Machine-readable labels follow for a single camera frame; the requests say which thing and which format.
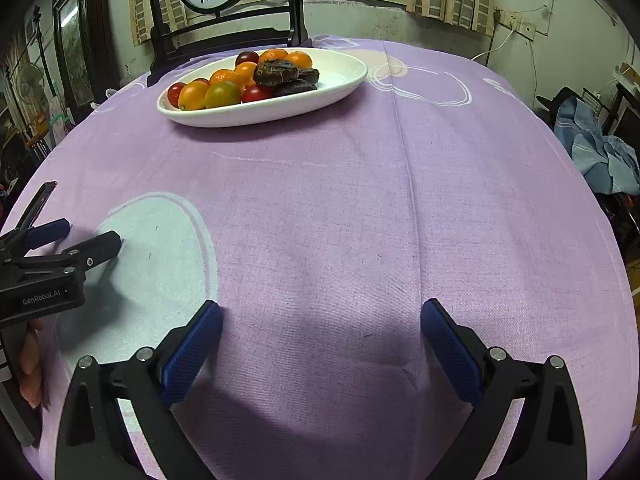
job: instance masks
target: blue gripper pad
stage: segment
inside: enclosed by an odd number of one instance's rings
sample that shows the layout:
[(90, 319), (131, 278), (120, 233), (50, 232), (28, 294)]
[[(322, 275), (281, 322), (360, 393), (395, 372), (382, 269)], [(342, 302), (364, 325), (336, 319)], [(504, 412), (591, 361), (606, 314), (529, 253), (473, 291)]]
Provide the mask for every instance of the blue gripper pad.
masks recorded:
[(37, 249), (57, 240), (62, 240), (71, 231), (71, 225), (65, 218), (54, 220), (48, 224), (31, 227), (24, 237), (24, 247), (27, 250)]
[(221, 335), (222, 312), (220, 306), (211, 301), (162, 369), (161, 382), (164, 388), (160, 398), (166, 407), (184, 400), (200, 367), (212, 346), (220, 341)]
[(456, 335), (434, 300), (424, 303), (420, 327), (436, 354), (444, 373), (463, 402), (476, 405), (482, 399), (482, 374), (475, 359)]

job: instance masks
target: human hand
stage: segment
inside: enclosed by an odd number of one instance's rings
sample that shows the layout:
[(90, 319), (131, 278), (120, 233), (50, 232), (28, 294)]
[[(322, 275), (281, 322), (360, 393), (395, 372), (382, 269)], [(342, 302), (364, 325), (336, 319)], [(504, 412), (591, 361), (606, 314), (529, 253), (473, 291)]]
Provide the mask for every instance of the human hand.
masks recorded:
[(31, 319), (20, 351), (18, 362), (24, 375), (20, 378), (20, 394), (36, 408), (42, 402), (42, 373), (40, 370), (40, 345), (36, 330), (43, 330), (44, 323), (40, 318)]

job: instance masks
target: electrical outlet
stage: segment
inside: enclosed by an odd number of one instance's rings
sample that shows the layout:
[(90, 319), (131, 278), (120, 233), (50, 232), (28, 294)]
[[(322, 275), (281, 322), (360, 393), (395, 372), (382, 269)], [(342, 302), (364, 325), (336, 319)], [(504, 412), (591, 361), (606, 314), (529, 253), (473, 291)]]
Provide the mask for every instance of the electrical outlet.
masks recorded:
[(533, 41), (536, 37), (536, 25), (522, 20), (522, 23), (520, 23), (520, 27), (516, 32), (527, 38), (529, 41)]
[(527, 38), (529, 41), (533, 41), (536, 37), (536, 25), (527, 20), (523, 20), (519, 14), (511, 14), (510, 12), (501, 10), (500, 24)]
[(522, 18), (517, 14), (511, 14), (510, 12), (500, 12), (500, 24), (516, 32), (520, 28)]

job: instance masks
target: white oval plate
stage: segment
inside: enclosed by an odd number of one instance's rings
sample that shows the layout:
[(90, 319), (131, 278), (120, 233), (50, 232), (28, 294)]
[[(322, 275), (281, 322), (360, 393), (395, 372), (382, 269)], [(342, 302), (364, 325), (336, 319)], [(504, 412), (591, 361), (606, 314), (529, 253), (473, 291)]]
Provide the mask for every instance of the white oval plate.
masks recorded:
[(227, 126), (242, 126), (243, 124), (265, 123), (285, 117), (306, 114), (335, 103), (353, 92), (367, 76), (367, 66), (359, 59), (343, 52), (324, 50), (322, 48), (297, 47), (287, 48), (286, 51), (306, 52), (311, 56), (313, 67), (320, 72), (320, 80), (316, 85), (318, 90), (265, 99), (264, 101), (240, 103), (238, 105), (191, 112), (183, 112), (169, 104), (166, 93), (172, 84), (177, 82), (189, 83), (199, 77), (209, 79), (216, 70), (221, 68), (233, 69), (236, 56), (231, 56), (197, 68), (177, 81), (173, 81), (158, 96), (156, 107), (176, 123), (199, 128), (223, 128)]

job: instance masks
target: red cherry tomato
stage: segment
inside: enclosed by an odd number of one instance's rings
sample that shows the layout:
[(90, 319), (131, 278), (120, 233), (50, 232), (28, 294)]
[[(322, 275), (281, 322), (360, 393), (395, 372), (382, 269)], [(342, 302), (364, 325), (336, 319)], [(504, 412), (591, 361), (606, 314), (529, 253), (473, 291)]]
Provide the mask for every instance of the red cherry tomato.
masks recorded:
[(258, 53), (254, 52), (253, 50), (245, 50), (244, 52), (238, 54), (238, 57), (236, 57), (236, 66), (238, 66), (240, 63), (244, 63), (245, 61), (251, 61), (257, 64), (258, 61), (260, 61), (260, 56), (258, 56)]
[(178, 107), (178, 97), (180, 97), (180, 90), (184, 88), (184, 83), (174, 83), (166, 92), (166, 98), (169, 99), (171, 106)]
[(262, 101), (273, 97), (273, 91), (266, 86), (248, 86), (242, 94), (243, 103), (251, 103), (253, 101)]

